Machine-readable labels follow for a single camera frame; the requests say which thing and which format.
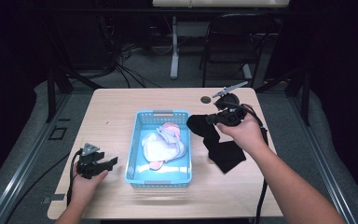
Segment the table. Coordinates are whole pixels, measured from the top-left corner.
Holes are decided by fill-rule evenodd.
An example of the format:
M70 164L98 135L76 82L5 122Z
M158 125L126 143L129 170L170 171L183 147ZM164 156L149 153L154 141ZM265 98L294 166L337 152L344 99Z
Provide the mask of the table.
M118 157L108 177L98 187L83 218L148 219L148 218L219 218L255 217L256 206L263 185L263 176L255 161L246 154L227 174L208 159L208 150L202 138L191 134L193 177L188 188L180 192L155 194L134 190L125 182L124 174L129 154L132 126L139 110L187 110L190 115L212 114L213 103L204 104L202 96L210 96L222 89L100 89L93 93L83 119L71 156L65 165L56 194L66 194L72 157L85 143L100 147L105 152L102 161ZM241 103L252 105L265 123L255 91L240 88L233 91ZM221 141L230 137L220 133ZM270 135L269 145L273 151ZM57 219L66 207L63 201L53 201L48 217ZM280 217L282 212L268 189L261 212L263 217Z
M290 0L153 0L153 7L288 7ZM172 18L171 79L178 78L177 20Z

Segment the blue plastic basket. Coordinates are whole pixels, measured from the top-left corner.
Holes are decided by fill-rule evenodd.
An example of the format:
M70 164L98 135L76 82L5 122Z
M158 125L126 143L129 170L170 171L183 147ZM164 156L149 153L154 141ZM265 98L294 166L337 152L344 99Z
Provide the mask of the blue plastic basket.
M131 147L125 180L134 188L186 188L191 181L190 130L186 122L189 114L185 110L142 110L136 114L132 131ZM186 146L185 156L164 162L162 167L149 169L141 145L142 139L166 122L176 123L181 131L181 141Z

